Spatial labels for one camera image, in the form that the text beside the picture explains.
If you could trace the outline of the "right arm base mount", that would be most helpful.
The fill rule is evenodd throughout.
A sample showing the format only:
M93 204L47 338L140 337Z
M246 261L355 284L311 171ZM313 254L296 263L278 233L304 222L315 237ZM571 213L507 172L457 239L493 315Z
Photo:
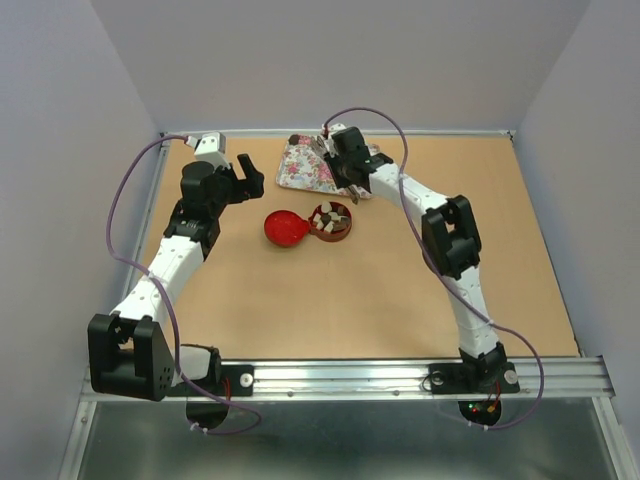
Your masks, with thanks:
M472 425L487 428L495 427L500 420L502 396L520 392L511 362L493 373L471 363L431 364L421 388L435 396L457 396L460 416Z

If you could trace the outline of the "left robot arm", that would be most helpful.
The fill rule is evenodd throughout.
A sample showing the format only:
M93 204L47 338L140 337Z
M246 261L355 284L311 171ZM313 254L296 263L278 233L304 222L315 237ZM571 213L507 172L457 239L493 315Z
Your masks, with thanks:
M103 394L160 401L189 382L199 393L222 382L219 351L178 339L174 302L206 261L220 234L220 216L231 204L264 194L264 176L247 154L237 157L244 173L196 158L182 169L181 197L158 251L129 294L109 314L88 325L91 386Z

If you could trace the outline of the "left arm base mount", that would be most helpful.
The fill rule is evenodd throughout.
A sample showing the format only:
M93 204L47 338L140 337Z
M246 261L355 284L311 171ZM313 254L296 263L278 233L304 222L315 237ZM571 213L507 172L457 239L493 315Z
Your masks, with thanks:
M253 394L255 367L251 364L226 365L215 347L196 344L180 346L181 372L174 375L174 386L187 395L201 395L209 402L188 401L185 408L190 429L207 436L235 435L248 432L262 422L261 414L251 407L233 401L233 395L250 397ZM249 416L245 426L229 429L223 423L232 413Z

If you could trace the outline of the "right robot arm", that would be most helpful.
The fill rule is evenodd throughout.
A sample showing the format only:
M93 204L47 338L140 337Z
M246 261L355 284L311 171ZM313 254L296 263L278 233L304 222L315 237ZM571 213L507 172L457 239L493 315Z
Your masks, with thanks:
M433 392L484 393L507 363L480 285L481 239L469 200L414 180L383 153L372 154L356 127L325 129L318 148L338 188L357 188L401 208L430 270L447 290L458 329L459 364L430 369Z

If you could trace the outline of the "metal serving tongs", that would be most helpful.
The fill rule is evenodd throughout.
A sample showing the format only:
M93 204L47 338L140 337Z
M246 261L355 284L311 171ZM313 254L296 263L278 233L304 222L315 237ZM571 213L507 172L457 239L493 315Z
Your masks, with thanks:
M327 143L325 139L321 135L317 135L311 140L311 148L316 153L318 157L321 157L324 161L326 161L329 156L329 148L327 147ZM348 194L348 197L354 204L358 204L360 200L360 195L357 192L354 186L343 187Z

